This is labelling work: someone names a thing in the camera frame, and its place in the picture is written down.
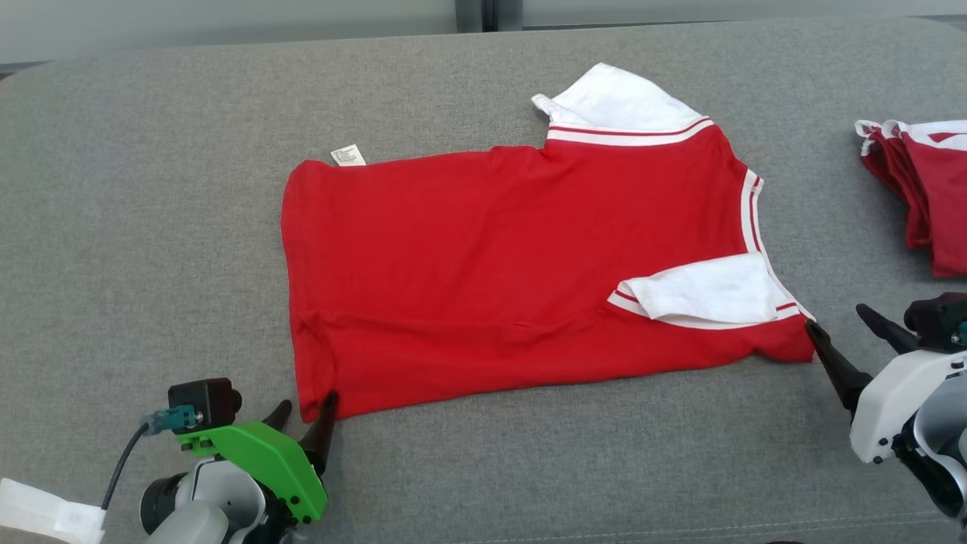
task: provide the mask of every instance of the red t-shirt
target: red t-shirt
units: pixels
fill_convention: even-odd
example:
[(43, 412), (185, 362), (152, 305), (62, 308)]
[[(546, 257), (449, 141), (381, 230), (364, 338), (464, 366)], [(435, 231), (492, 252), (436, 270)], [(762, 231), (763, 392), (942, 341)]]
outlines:
[[(756, 352), (811, 360), (805, 310), (765, 258), (763, 182), (718, 126), (603, 64), (533, 101), (551, 119), (543, 149), (292, 172), (305, 420), (331, 389), (346, 417)], [(764, 281), (746, 278), (756, 261)]]
[(967, 274), (967, 121), (857, 121), (861, 157), (909, 206), (907, 247), (929, 247), (933, 275)]

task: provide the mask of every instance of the black cable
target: black cable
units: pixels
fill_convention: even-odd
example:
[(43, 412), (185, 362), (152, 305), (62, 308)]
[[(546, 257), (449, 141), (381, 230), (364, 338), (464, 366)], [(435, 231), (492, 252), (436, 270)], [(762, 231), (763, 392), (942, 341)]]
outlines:
[(111, 482), (107, 484), (107, 493), (104, 494), (104, 501), (101, 503), (101, 510), (106, 510), (107, 506), (111, 504), (111, 497), (114, 495), (114, 488), (118, 485), (118, 480), (121, 479), (121, 470), (124, 470), (124, 463), (128, 461), (128, 456), (131, 455), (131, 450), (134, 449), (134, 445), (137, 444), (139, 438), (143, 437), (145, 433), (148, 432), (148, 424), (145, 423), (137, 428), (134, 436), (128, 440), (128, 445), (125, 446), (124, 452), (121, 454), (121, 459), (118, 459), (118, 466), (114, 468), (114, 474), (111, 476)]

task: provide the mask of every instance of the wall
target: wall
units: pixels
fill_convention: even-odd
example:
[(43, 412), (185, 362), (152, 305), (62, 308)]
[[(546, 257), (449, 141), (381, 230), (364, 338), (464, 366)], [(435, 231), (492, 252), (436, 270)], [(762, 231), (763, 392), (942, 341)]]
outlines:
[(967, 15), (967, 0), (523, 0), (524, 26), (793, 16)]
[(131, 47), (455, 31), (454, 0), (0, 0), (0, 66)]
[[(0, 71), (131, 47), (449, 33), (454, 12), (454, 0), (0, 0)], [(967, 0), (523, 0), (531, 27), (817, 15), (967, 15)]]

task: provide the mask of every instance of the gray couch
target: gray couch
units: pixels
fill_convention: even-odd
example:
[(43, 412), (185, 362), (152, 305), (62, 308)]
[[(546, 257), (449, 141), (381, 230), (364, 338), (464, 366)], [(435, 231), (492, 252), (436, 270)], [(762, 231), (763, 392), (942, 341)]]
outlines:
[[(915, 19), (795, 20), (132, 51), (0, 82), (0, 475), (99, 502), (168, 385), (230, 377), (241, 420), (295, 397), (278, 219), (289, 171), (542, 145), (529, 102), (603, 61), (709, 114), (763, 176), (787, 287), (875, 372), (853, 313), (967, 290), (903, 246), (861, 166), (859, 118), (967, 116), (967, 34)], [(300, 434), (304, 425), (292, 425)], [(337, 425), (309, 541), (359, 544), (953, 542), (895, 460), (865, 466), (818, 364), (480, 395)], [(135, 448), (107, 516), (183, 471)], [(40, 543), (0, 529), (0, 541)]]

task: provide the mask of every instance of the care label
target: care label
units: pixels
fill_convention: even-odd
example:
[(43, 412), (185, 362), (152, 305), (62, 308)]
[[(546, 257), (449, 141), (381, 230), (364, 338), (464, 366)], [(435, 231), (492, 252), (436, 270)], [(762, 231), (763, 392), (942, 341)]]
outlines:
[(348, 147), (343, 147), (342, 149), (337, 149), (330, 153), (333, 159), (336, 160), (336, 164), (339, 166), (365, 166), (366, 161), (363, 160), (363, 154), (360, 153), (360, 148), (356, 147), (356, 144), (352, 144)]

